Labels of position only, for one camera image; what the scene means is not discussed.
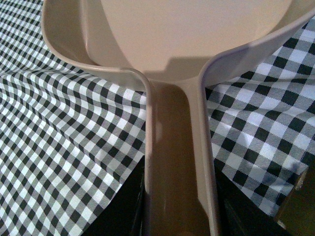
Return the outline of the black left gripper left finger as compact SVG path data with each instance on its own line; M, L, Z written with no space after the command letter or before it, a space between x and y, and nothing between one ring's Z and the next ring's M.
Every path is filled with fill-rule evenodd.
M105 208L97 208L97 218L83 232L85 236L141 235L144 165L142 157L119 191Z

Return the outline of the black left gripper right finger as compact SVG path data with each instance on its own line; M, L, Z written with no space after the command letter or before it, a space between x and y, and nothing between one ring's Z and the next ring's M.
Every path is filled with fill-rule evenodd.
M215 167L223 236L289 236L260 210L218 167Z

